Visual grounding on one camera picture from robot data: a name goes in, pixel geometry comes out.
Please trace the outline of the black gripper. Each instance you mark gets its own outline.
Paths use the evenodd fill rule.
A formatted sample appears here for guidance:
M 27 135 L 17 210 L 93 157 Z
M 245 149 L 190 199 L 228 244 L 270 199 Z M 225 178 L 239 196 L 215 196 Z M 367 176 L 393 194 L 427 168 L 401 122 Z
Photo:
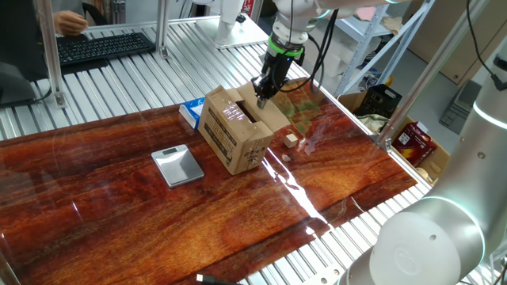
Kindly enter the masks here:
M 291 56 L 265 54 L 261 74 L 251 81 L 255 97 L 257 98 L 257 107 L 276 107 L 276 104 L 273 102 L 274 95 L 281 88 L 282 84 L 286 82 L 286 75 L 293 61 L 294 58 Z

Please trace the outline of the person's bare hand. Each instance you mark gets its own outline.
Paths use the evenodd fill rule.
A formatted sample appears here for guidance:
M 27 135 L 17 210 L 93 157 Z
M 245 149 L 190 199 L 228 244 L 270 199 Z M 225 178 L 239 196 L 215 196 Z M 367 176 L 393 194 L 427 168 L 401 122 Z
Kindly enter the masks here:
M 53 13 L 55 31 L 63 36 L 79 36 L 89 28 L 89 22 L 80 14 L 70 10 Z

